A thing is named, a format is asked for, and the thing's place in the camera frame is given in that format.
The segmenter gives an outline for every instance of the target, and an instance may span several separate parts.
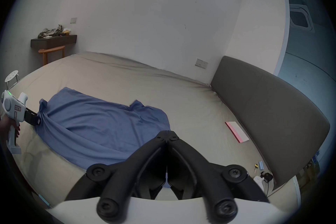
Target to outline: finger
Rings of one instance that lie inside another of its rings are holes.
[[[19,130],[19,126],[16,125],[16,121],[14,119],[10,119],[10,124],[16,129]]]

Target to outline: gray cloth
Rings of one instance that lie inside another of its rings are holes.
[[[46,37],[53,37],[53,36],[63,36],[63,26],[58,25],[57,29],[51,29],[44,28],[42,32],[39,33],[37,38],[46,38]]]
[[[328,120],[303,93],[246,62],[224,56],[211,86],[246,129],[278,186],[309,162],[329,132]]]

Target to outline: screw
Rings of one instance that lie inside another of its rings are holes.
[[[240,176],[240,171],[238,169],[233,168],[229,171],[229,175],[237,178]]]
[[[95,169],[92,171],[92,174],[93,174],[94,176],[100,176],[100,175],[102,175],[104,172],[105,172],[105,170],[104,170],[103,168],[101,168],[101,167],[97,167],[97,168],[95,168]]]
[[[221,201],[216,205],[216,214],[220,218],[231,218],[237,214],[237,206],[233,201]]]
[[[118,212],[118,204],[111,199],[104,198],[101,202],[98,203],[97,213],[103,217],[111,218],[118,214]]]

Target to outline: pink book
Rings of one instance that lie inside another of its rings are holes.
[[[225,124],[229,127],[234,137],[238,140],[239,143],[249,140],[244,131],[239,127],[235,121],[226,121]]]

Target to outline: bed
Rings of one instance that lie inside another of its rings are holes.
[[[254,164],[263,160],[252,139],[237,142],[225,121],[239,120],[209,85],[129,59],[91,52],[74,54],[27,75],[11,92],[15,96],[25,92],[29,97],[27,107],[37,112],[40,99],[48,101],[64,87],[108,102],[130,105],[139,100],[162,109],[171,130],[209,162],[239,164],[254,177]],[[29,185],[52,206],[64,201],[85,170],[53,152],[26,122],[21,123],[17,143],[22,154],[14,155],[14,159]],[[264,168],[269,171],[266,162]],[[269,188],[272,204],[286,211],[297,209],[295,179],[274,194],[272,183]],[[167,191],[162,191],[158,199],[169,200]]]

